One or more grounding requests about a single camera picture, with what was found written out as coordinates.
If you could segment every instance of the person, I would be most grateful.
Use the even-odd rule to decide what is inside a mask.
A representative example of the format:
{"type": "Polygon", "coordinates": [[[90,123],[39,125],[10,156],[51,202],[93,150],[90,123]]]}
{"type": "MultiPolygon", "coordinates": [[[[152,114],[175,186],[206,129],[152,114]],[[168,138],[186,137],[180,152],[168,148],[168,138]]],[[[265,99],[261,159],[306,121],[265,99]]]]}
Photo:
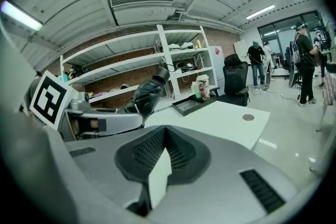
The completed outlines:
{"type": "Polygon", "coordinates": [[[248,48],[247,55],[251,60],[253,84],[258,88],[258,70],[260,75],[260,85],[265,84],[265,75],[262,59],[265,57],[264,50],[259,46],[259,43],[253,41],[253,45],[248,48]]]}
{"type": "Polygon", "coordinates": [[[319,56],[320,56],[322,83],[319,84],[318,87],[321,88],[321,89],[323,88],[323,85],[324,85],[324,72],[325,72],[325,69],[326,69],[327,61],[328,61],[328,54],[330,52],[328,50],[323,50],[322,49],[322,44],[321,44],[322,42],[323,42],[323,36],[321,35],[321,31],[316,29],[315,30],[314,45],[320,48],[319,56]]]}
{"type": "Polygon", "coordinates": [[[271,75],[270,81],[274,81],[274,79],[272,78],[272,74],[271,74],[271,70],[274,69],[274,63],[272,61],[272,49],[268,41],[264,43],[264,52],[265,52],[265,58],[268,62],[266,70],[271,75]]]}
{"type": "Polygon", "coordinates": [[[315,71],[314,55],[319,52],[317,46],[312,46],[308,37],[305,35],[307,25],[302,22],[295,24],[295,42],[300,53],[300,62],[297,64],[302,75],[301,98],[299,106],[308,106],[308,104],[315,104],[317,101],[313,95],[313,75],[315,71]]]}

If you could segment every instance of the table surface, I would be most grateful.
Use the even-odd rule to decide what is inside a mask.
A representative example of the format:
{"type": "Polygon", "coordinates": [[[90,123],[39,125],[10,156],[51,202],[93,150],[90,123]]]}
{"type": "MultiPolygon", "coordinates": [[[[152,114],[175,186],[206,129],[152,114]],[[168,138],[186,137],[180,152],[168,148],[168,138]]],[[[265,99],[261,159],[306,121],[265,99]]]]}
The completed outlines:
{"type": "Polygon", "coordinates": [[[152,114],[145,127],[175,125],[234,141],[252,150],[268,121],[270,113],[216,101],[183,117],[174,108],[152,114]],[[245,121],[243,115],[255,118],[245,121]]]}

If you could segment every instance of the sneaker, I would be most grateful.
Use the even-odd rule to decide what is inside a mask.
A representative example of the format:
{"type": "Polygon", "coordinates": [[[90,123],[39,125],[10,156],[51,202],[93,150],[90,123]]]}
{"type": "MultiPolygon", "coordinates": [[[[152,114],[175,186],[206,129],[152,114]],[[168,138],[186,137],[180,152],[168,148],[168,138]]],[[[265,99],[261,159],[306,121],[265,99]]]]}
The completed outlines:
{"type": "Polygon", "coordinates": [[[299,106],[308,106],[308,105],[309,105],[308,103],[301,104],[301,103],[299,102],[299,106]]]}
{"type": "Polygon", "coordinates": [[[309,100],[308,103],[310,103],[310,104],[316,104],[317,100],[315,98],[313,98],[313,99],[309,100]]]}

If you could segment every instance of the fluorescent light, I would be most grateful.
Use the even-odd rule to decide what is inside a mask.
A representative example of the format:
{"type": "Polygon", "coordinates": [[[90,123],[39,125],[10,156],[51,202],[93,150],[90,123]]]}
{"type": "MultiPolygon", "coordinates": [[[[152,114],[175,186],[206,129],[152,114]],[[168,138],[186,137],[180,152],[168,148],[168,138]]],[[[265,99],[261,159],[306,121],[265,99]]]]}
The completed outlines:
{"type": "Polygon", "coordinates": [[[273,32],[266,33],[266,34],[264,34],[264,36],[269,36],[269,35],[275,34],[277,32],[280,32],[280,30],[276,30],[276,31],[273,31],[273,32]]]}
{"type": "Polygon", "coordinates": [[[273,8],[275,8],[275,5],[271,5],[271,6],[269,6],[269,7],[267,7],[267,8],[264,8],[264,9],[262,9],[262,10],[256,12],[256,13],[253,13],[252,15],[246,17],[246,19],[249,20],[249,19],[251,19],[252,17],[259,15],[260,13],[266,12],[266,11],[268,11],[268,10],[270,10],[270,9],[273,9],[273,8]]]}
{"type": "Polygon", "coordinates": [[[41,23],[31,18],[30,16],[28,16],[27,14],[25,14],[24,12],[22,12],[17,7],[15,7],[14,5],[12,5],[7,1],[3,1],[1,5],[1,11],[9,15],[10,17],[18,20],[19,22],[23,23],[24,25],[29,26],[35,31],[39,31],[42,27],[41,23]]]}

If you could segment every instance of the white shelving unit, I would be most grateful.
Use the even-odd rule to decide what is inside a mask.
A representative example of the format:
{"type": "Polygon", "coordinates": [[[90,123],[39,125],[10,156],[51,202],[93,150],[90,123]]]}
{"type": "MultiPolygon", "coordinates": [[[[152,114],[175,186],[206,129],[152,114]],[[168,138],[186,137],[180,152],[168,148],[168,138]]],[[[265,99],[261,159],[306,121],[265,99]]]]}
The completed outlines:
{"type": "MultiPolygon", "coordinates": [[[[116,62],[101,68],[89,71],[77,78],[69,80],[66,84],[76,85],[76,84],[89,84],[116,74],[121,74],[123,72],[128,72],[138,68],[148,67],[152,65],[158,65],[164,58],[164,62],[168,64],[167,68],[171,72],[170,81],[173,86],[173,95],[167,93],[166,103],[169,100],[174,102],[175,100],[181,99],[185,94],[181,95],[179,85],[177,82],[178,78],[187,77],[192,74],[205,72],[209,76],[210,83],[212,87],[216,87],[216,75],[213,70],[213,62],[211,55],[208,51],[208,42],[201,26],[199,30],[191,29],[179,29],[179,30],[164,30],[162,25],[157,25],[157,30],[141,32],[136,34],[130,34],[126,36],[117,37],[114,39],[105,40],[98,44],[95,44],[89,48],[79,51],[67,58],[60,57],[60,69],[61,77],[63,79],[64,74],[64,64],[69,63],[72,65],[88,66],[101,60],[105,60],[114,56],[126,54],[133,51],[139,51],[149,48],[156,48],[154,54],[140,56],[132,58],[125,61],[116,62]],[[202,48],[186,49],[186,50],[176,50],[169,51],[168,44],[183,44],[184,42],[189,42],[193,40],[197,35],[203,35],[202,48]],[[184,60],[194,58],[197,66],[202,67],[200,70],[194,70],[186,73],[174,72],[174,67],[171,66],[173,61],[184,60]]],[[[127,89],[118,90],[106,93],[96,98],[92,98],[90,103],[103,100],[106,98],[114,97],[119,94],[134,91],[139,85],[129,87],[127,89]]]]}

